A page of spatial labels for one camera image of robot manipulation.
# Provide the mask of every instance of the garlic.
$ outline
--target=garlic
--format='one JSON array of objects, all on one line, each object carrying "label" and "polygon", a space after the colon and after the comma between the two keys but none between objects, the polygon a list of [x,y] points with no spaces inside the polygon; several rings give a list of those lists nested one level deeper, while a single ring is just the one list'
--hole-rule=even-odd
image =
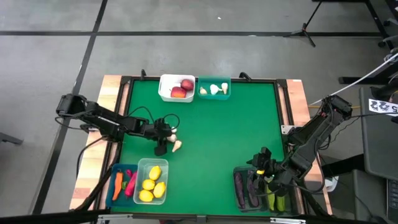
[{"label": "garlic", "polygon": [[223,84],[221,84],[221,89],[223,89],[224,94],[226,94],[226,91],[227,91],[227,89],[228,89],[228,83],[223,83]]},{"label": "garlic", "polygon": [[175,142],[177,140],[177,136],[175,134],[172,134],[169,137],[167,137],[167,140],[169,142]]},{"label": "garlic", "polygon": [[216,85],[214,85],[214,84],[211,84],[211,85],[210,85],[210,93],[211,93],[212,95],[217,94],[220,90],[221,90],[221,89],[218,88],[218,86],[216,86]]},{"label": "garlic", "polygon": [[179,141],[179,140],[177,140],[177,141],[174,143],[174,147],[173,147],[172,152],[175,152],[175,151],[177,151],[177,149],[180,149],[180,148],[181,148],[181,145],[182,145],[182,142]]},{"label": "garlic", "polygon": [[206,95],[207,91],[203,87],[200,87],[199,93],[202,94],[202,95]]}]

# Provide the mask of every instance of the apple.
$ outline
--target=apple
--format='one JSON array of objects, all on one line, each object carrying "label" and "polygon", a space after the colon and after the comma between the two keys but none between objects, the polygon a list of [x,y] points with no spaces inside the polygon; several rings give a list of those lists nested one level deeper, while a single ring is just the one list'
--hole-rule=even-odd
[{"label": "apple", "polygon": [[187,91],[192,91],[193,90],[193,82],[191,80],[182,80],[181,82],[181,88]]},{"label": "apple", "polygon": [[185,98],[187,91],[181,87],[175,86],[172,88],[171,97],[173,98]]}]

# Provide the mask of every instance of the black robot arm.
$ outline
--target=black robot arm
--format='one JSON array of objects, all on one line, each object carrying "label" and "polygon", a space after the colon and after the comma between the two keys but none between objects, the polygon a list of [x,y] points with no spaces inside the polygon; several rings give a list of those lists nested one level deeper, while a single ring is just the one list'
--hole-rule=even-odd
[{"label": "black robot arm", "polygon": [[107,136],[112,142],[122,141],[124,134],[156,141],[156,156],[167,152],[166,137],[172,135],[172,128],[165,123],[164,118],[156,119],[151,124],[145,118],[121,116],[81,95],[63,95],[56,112],[59,118],[80,119],[84,122],[81,129],[87,133],[90,129],[98,129],[102,136]]},{"label": "black robot arm", "polygon": [[259,154],[247,161],[257,168],[257,178],[254,180],[256,192],[264,194],[267,184],[264,177],[271,176],[273,179],[268,183],[268,188],[277,196],[284,196],[294,182],[305,188],[304,177],[312,168],[319,147],[339,124],[350,119],[351,113],[350,103],[339,96],[329,96],[323,99],[319,112],[305,126],[291,129],[284,136],[284,143],[292,150],[282,162],[271,159],[270,150],[263,147]]}]

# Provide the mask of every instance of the green mat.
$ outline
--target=green mat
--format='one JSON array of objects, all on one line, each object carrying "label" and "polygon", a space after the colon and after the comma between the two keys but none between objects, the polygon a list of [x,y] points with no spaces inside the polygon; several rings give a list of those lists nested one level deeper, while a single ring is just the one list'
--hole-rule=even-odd
[{"label": "green mat", "polygon": [[[138,106],[150,109],[154,119],[177,114],[181,123],[177,137],[182,148],[159,158],[169,162],[166,200],[162,205],[136,205],[112,208],[112,212],[172,213],[203,215],[270,215],[241,213],[235,203],[233,169],[246,166],[262,146],[272,158],[284,158],[274,86],[268,83],[232,83],[228,100],[203,100],[192,103],[168,103],[157,94],[158,81],[134,81],[132,111]],[[149,118],[147,111],[134,116]],[[167,118],[176,124],[173,117]],[[120,158],[122,164],[138,164],[154,155],[156,142],[125,136]]]}]

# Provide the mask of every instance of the lemon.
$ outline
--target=lemon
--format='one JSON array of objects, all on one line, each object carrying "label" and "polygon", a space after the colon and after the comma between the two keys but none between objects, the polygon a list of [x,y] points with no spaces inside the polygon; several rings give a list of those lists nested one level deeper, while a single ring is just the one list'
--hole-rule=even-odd
[{"label": "lemon", "polygon": [[155,187],[155,181],[147,179],[142,183],[142,188],[145,190],[152,190]]},{"label": "lemon", "polygon": [[166,184],[164,182],[160,182],[155,186],[154,195],[157,198],[161,198],[166,191]]},{"label": "lemon", "polygon": [[139,199],[143,202],[151,202],[154,199],[154,195],[148,190],[141,190],[139,192]]},{"label": "lemon", "polygon": [[160,177],[160,174],[162,173],[162,170],[160,169],[159,166],[154,166],[149,172],[149,178],[151,180],[157,180]]}]

